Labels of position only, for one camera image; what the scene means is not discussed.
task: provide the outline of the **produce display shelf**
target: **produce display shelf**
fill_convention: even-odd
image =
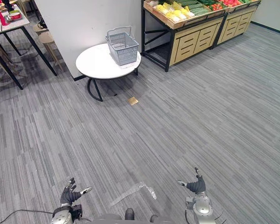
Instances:
[[[226,7],[221,10],[195,16],[179,22],[174,22],[159,12],[150,4],[152,0],[141,0],[141,55],[155,64],[163,67],[167,72],[169,67],[187,60],[196,54],[222,44],[238,35],[243,34],[249,27],[252,15],[257,10],[261,0],[251,0],[235,7]],[[157,20],[164,29],[146,30],[146,13]],[[150,34],[159,35],[146,41]],[[165,34],[170,34],[170,41],[156,47],[146,49],[151,42],[158,40]],[[153,53],[167,45],[165,56],[161,58]]]
[[[180,63],[211,48],[217,42],[222,21],[227,15],[226,9],[223,9],[210,11],[209,13],[174,23],[153,6],[149,5],[151,0],[141,1],[141,54],[164,68],[166,72],[171,65]],[[146,13],[149,13],[164,29],[146,30]],[[149,37],[148,35],[157,33],[160,34],[146,41],[146,37]],[[146,49],[148,44],[168,33],[170,34],[169,42],[151,49]],[[158,48],[164,47],[165,45],[167,45],[166,55],[162,56],[162,59],[153,54]]]
[[[238,6],[234,6],[234,7],[228,7],[226,11],[228,13],[233,13],[233,12],[236,12],[236,11],[244,9],[244,8],[248,8],[248,7],[252,7],[252,6],[255,6],[255,5],[259,5],[260,2],[261,2],[261,0],[251,0],[248,3],[244,3],[244,4],[241,4],[241,5],[238,5]]]
[[[212,48],[246,32],[258,6],[259,2],[250,7],[244,7],[237,9],[232,13],[228,13],[222,24],[223,27],[219,34],[219,38]]]
[[[145,0],[142,4],[143,7],[147,11],[152,13],[154,16],[156,16],[158,19],[160,19],[162,22],[164,22],[171,29],[177,29],[177,28],[180,28],[180,27],[184,27],[184,26],[199,22],[199,21],[207,20],[207,19],[215,17],[215,16],[223,15],[223,14],[225,14],[225,12],[228,9],[228,8],[224,8],[224,9],[217,10],[217,11],[211,11],[209,8],[204,6],[205,9],[209,10],[209,13],[205,13],[203,15],[195,16],[195,17],[192,17],[192,18],[189,18],[189,19],[186,19],[186,20],[182,20],[182,21],[179,21],[179,22],[174,22],[170,18],[166,17],[163,13],[156,10],[152,5],[150,5],[150,2],[152,2],[152,1],[153,0]]]

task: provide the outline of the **table top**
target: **table top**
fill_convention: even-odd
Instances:
[[[3,32],[3,31],[8,31],[10,29],[22,27],[22,26],[27,25],[27,24],[30,23],[29,20],[21,12],[21,10],[19,9],[19,7],[17,5],[14,5],[14,9],[20,11],[20,13],[22,14],[22,19],[13,21],[10,24],[8,24],[7,26],[1,26],[1,21],[0,21],[0,33]],[[6,15],[8,15],[8,12],[4,12],[4,13],[2,13],[2,15],[6,16]]]
[[[138,52],[136,62],[119,66],[112,58],[108,44],[104,43],[83,51],[76,60],[76,67],[90,78],[111,79],[130,74],[138,68],[140,62]]]

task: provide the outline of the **black baseboard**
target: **black baseboard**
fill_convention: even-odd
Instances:
[[[258,25],[258,26],[260,26],[260,27],[264,27],[264,28],[267,28],[267,29],[269,29],[269,30],[275,31],[275,32],[277,32],[277,33],[280,34],[280,30],[277,30],[277,29],[274,29],[274,28],[271,28],[271,27],[262,25],[262,24],[260,24],[260,23],[258,23],[258,22],[253,22],[253,21],[251,21],[251,23],[256,24],[256,25]]]

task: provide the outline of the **yellow vegetable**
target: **yellow vegetable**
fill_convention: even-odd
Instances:
[[[169,12],[169,10],[166,9],[166,8],[165,8],[164,6],[162,6],[162,5],[157,5],[157,6],[155,6],[155,9],[158,10],[159,12],[161,12],[161,13],[164,13],[164,14],[166,14],[166,13]]]
[[[174,15],[178,16],[182,20],[187,19],[187,17],[184,14],[182,14],[182,12],[180,10],[175,10],[173,13],[174,13]]]
[[[174,22],[179,22],[181,20],[178,16],[174,15],[173,12],[168,12],[166,17],[172,19]]]
[[[164,2],[163,6],[164,6],[165,9],[167,9],[168,11],[171,11],[171,12],[174,11],[174,8],[173,8],[170,4],[168,4],[168,3],[166,3],[166,2]]]
[[[185,8],[182,8],[181,9],[181,12],[182,14],[184,14],[187,18],[191,18],[191,17],[194,17],[194,13],[191,13],[190,11],[188,11],[187,9]]]
[[[182,8],[181,4],[178,4],[176,1],[173,2],[173,8],[175,10],[180,10]]]

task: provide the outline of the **black cable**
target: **black cable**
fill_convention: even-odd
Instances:
[[[215,218],[215,220],[217,220],[218,218],[220,218],[220,217],[223,215],[223,212],[224,212],[224,211],[222,211],[222,213],[221,213],[217,218]]]
[[[188,217],[187,217],[187,205],[186,205],[186,210],[185,210],[185,217],[186,217],[187,224],[190,224],[189,221],[188,221]]]
[[[0,222],[4,223],[12,214],[18,212],[18,211],[29,211],[29,212],[40,212],[40,213],[47,213],[47,214],[53,214],[52,212],[48,212],[48,211],[37,211],[37,210],[26,210],[26,209],[19,209],[17,211],[13,211],[12,213],[9,214],[9,216],[7,216],[3,221]]]
[[[28,211],[28,212],[40,212],[40,213],[46,213],[46,214],[53,214],[52,212],[49,211],[38,211],[38,210],[26,210],[26,209],[19,209],[16,211],[13,211],[12,213],[10,213],[3,221],[0,222],[0,224],[4,223],[12,214],[18,212],[18,211]],[[91,220],[87,219],[87,218],[81,218],[82,220],[86,220],[91,222]]]

